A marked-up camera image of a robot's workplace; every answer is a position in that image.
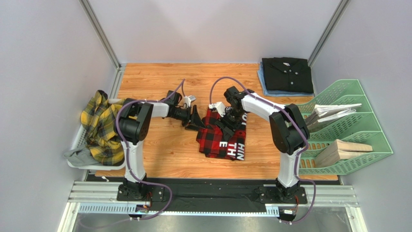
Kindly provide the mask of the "red black plaid shirt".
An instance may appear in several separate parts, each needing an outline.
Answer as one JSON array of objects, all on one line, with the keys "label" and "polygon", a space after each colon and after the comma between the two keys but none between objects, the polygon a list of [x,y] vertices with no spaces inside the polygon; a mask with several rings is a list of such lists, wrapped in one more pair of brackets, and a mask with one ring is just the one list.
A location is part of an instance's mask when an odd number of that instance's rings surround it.
[{"label": "red black plaid shirt", "polygon": [[218,112],[207,109],[206,116],[202,118],[206,127],[200,128],[196,137],[196,141],[199,143],[199,152],[207,158],[244,161],[247,114],[242,116],[239,129],[228,140],[224,139],[223,132],[216,125],[220,117]]}]

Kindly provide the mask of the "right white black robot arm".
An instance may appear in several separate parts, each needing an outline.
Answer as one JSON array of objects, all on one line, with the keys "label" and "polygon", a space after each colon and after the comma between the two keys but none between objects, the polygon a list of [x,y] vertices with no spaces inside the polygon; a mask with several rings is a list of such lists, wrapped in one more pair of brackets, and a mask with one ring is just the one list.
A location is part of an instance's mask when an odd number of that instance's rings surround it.
[{"label": "right white black robot arm", "polygon": [[239,91],[236,87],[228,88],[224,96],[230,104],[212,103],[209,108],[221,116],[216,125],[225,140],[232,138],[240,128],[241,119],[247,113],[253,113],[270,124],[273,143],[280,152],[280,171],[275,186],[264,196],[275,201],[288,203],[294,201],[300,187],[299,158],[307,149],[309,130],[297,105],[276,104],[249,89]]}]

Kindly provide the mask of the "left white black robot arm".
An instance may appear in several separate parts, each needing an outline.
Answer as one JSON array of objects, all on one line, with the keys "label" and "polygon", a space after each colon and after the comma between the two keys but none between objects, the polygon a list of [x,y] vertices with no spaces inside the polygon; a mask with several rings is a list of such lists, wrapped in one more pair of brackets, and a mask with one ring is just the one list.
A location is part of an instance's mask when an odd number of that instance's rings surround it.
[{"label": "left white black robot arm", "polygon": [[191,105],[194,96],[182,97],[180,93],[168,91],[160,101],[137,101],[127,99],[116,118],[115,130],[124,149],[126,171],[118,187],[119,201],[147,201],[151,196],[144,168],[143,144],[148,135],[152,118],[170,117],[181,121],[187,130],[205,128],[196,105]]}]

